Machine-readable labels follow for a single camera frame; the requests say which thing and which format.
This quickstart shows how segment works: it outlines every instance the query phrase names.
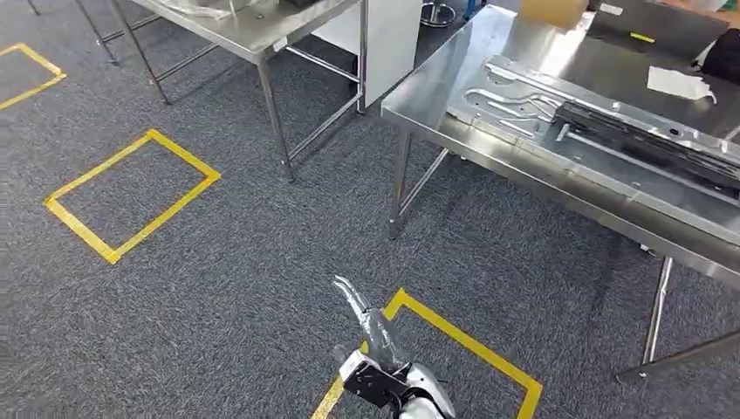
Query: black bag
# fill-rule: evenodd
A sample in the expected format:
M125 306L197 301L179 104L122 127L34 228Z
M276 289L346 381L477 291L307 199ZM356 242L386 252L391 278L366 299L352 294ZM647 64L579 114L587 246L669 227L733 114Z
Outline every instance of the black bag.
M719 37L704 60L702 72L740 85L740 30Z

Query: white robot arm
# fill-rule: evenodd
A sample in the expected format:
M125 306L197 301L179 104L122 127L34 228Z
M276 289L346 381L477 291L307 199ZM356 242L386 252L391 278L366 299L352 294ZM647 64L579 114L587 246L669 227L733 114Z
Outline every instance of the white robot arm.
M367 354L347 356L339 368L344 389L378 408L391 406L400 419L454 419L455 409L439 381L422 364L409 360L396 332L378 308L372 308L342 277L334 284L345 294L360 322Z

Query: white cabinet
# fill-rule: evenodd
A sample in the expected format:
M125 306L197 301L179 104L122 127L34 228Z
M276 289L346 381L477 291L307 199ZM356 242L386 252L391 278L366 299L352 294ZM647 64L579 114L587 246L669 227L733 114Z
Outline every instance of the white cabinet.
M367 104L414 69L421 0L368 0ZM318 28L314 35L346 51L360 51L360 5Z

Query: yellow label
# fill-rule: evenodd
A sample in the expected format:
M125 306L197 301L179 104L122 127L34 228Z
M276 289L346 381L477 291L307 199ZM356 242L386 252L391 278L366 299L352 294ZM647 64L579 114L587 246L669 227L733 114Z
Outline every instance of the yellow label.
M641 35L641 34L635 33L635 32L631 32L629 34L629 36L632 37L632 38L635 38L635 39L639 39L640 41L649 42L650 44L652 44L652 43L655 42L655 40L652 39L651 37L646 37L645 35Z

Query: floor marking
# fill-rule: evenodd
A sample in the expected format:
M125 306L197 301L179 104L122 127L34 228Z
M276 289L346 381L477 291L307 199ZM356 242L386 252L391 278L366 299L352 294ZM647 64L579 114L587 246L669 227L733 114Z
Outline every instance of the floor marking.
M530 419L534 416L539 396L542 394L542 384L531 378L521 369L511 365L507 360L485 347L482 343L469 337L465 332L443 319L442 316L435 313L424 304L406 294L406 291L404 291L403 288L399 289L393 296L386 308L383 309L383 313L387 319L392 320L403 306L416 313L422 319L425 319L428 323L431 323L441 332L447 334L450 338L456 340L460 345L470 350L473 354L488 362L493 368L506 374L509 378L524 387L526 393L524 395L522 405L519 407L517 419ZM362 349L363 351L367 350L367 343L363 342ZM324 395L319 406L311 415L311 419L327 418L329 412L334 409L334 406L336 406L339 398L342 396L343 390L342 380L338 377L329 388L329 391Z
M107 245L105 242L103 242L103 240L100 239L100 237L95 235L95 233L93 233L84 224L82 224L82 222L80 222L80 220L78 220L77 217L75 217L69 211L67 211L67 209L63 207L62 204L60 204L57 200L62 195L77 188L82 183L89 181L90 179L98 175L103 170L110 168L113 164L120 161L127 155L130 155L137 148L143 146L150 140L154 140L158 142L164 148L175 153L178 157L190 163L190 165L194 166L198 170L200 170L206 177L200 183L198 183L197 186L195 186L187 194L185 194L185 196L180 198L176 203L174 203L171 207L169 207L161 215L156 217L151 223L147 224L143 229L141 229L141 231L136 233L133 237L129 238L118 249L114 250L109 245ZM187 205L190 201L193 200L193 198L195 198L201 192L203 192L208 186L210 186L211 183L217 181L220 178L221 178L220 173L216 172L206 163L198 160L198 158L192 155L188 150L178 146L177 144L172 142L169 138L160 134L157 130L150 129L147 131L146 134L144 134L143 137L139 138L137 141L134 141L133 144L122 149L121 151L113 155L113 157L111 157L110 159L104 161L103 163L96 166L95 168L85 173L84 175L80 176L79 178L75 179L72 182L69 182L65 186L54 191L51 195L49 195L48 198L44 199L44 205L46 206L46 208L49 209L49 211L51 211L63 223L65 223L67 227L69 227L72 231L77 233L77 235L80 236L85 241L85 243L87 243L90 247L95 249L105 260L107 260L111 264L115 264L116 262L118 262L120 257L123 256L124 253L126 253L127 251L130 251L136 244L138 244L139 242L141 242L141 240L144 240L144 238L146 238L149 234L151 234L152 231L159 228L170 217L172 217L175 213L177 213L177 211L181 210L182 207Z
M22 42L15 44L15 45L11 45L5 48L4 50L2 50L0 52L0 57L2 57L3 55L11 51L21 51L22 53L24 53L26 56L28 56L32 60L42 65L46 70L49 70L52 74L54 74L54 78L41 84L41 86L34 87L25 93L21 93L14 98L10 98L6 100L5 102L0 103L0 111L2 111L3 109L5 109L6 107L10 105L20 102L21 100L28 99L30 96L33 96L34 94L39 93L42 90L44 90L46 87L56 85L61 79L67 77L66 74L62 73L62 70L59 67L50 63L48 59L42 57L37 52L29 48L28 45Z

